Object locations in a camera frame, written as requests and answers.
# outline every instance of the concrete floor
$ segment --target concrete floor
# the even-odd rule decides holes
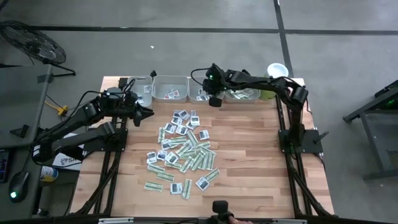
[[[398,29],[395,0],[280,0],[280,7],[286,29]],[[51,26],[278,28],[273,0],[13,0],[0,12],[0,21],[6,19]],[[64,66],[78,74],[50,86],[49,95],[70,106],[84,91],[98,90],[105,75],[156,70],[187,76],[213,62],[263,75],[270,63],[284,62],[278,34],[45,33],[65,49]],[[322,144],[335,213],[398,222],[398,178],[362,180],[377,171],[376,161],[361,122],[348,125],[341,119],[397,79],[398,36],[288,35],[287,44],[295,77],[304,78],[310,91],[314,122],[320,131],[330,131]],[[30,65],[30,60],[0,42],[0,63]],[[42,127],[58,121],[44,109]],[[67,197],[52,200],[52,215],[63,214],[67,202]]]

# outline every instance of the butcher block tabletop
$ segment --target butcher block tabletop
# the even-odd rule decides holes
[[[101,91],[118,86],[121,77],[104,77]],[[303,79],[296,78],[303,84]],[[155,115],[135,127],[128,121],[126,150],[122,153],[114,201],[113,217],[209,217],[214,215],[211,204],[215,200],[227,200],[229,211],[239,218],[291,218],[294,217],[285,157],[280,152],[277,131],[279,119],[275,99],[258,100],[254,104],[223,103],[220,108],[191,103],[152,103]],[[208,130],[210,149],[216,152],[214,168],[220,175],[202,192],[195,182],[208,170],[189,169],[185,174],[165,167],[175,175],[175,182],[184,184],[192,180],[190,198],[170,194],[170,182],[159,180],[147,170],[147,153],[161,150],[157,143],[159,128],[170,122],[174,110],[196,110],[200,127],[193,131],[199,139],[199,131]],[[303,124],[313,128],[312,115],[304,109]],[[166,133],[166,138],[178,137]],[[97,188],[103,163],[103,152],[89,155],[81,166],[70,212],[79,210]],[[303,166],[308,188],[330,213],[333,213],[325,171],[319,158],[303,154]],[[163,192],[145,190],[145,183],[163,184]],[[297,191],[300,208],[304,211],[301,190]],[[108,189],[104,191],[103,207]]]

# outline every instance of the gray table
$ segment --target gray table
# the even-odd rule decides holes
[[[26,219],[32,216],[37,192],[41,166],[29,158],[26,171],[29,172],[29,190],[26,198],[19,203],[9,200],[8,187],[12,176],[20,172],[29,155],[29,145],[32,144],[39,125],[40,116],[49,83],[43,82],[51,76],[50,65],[32,67],[12,67],[0,69],[0,138],[1,148],[12,151],[12,162],[8,181],[0,184],[0,221]],[[27,137],[19,139],[10,136],[8,130],[21,124],[29,125]]]

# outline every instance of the fan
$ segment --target fan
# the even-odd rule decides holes
[[[0,35],[15,48],[26,55],[71,73],[54,75],[55,77],[76,75],[75,71],[60,66],[67,59],[65,51],[54,40],[40,31],[18,21],[0,22]]]

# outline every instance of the computer mouse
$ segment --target computer mouse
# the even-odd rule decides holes
[[[12,177],[8,186],[8,194],[12,202],[21,202],[25,199],[28,179],[29,173],[26,171],[18,172]]]

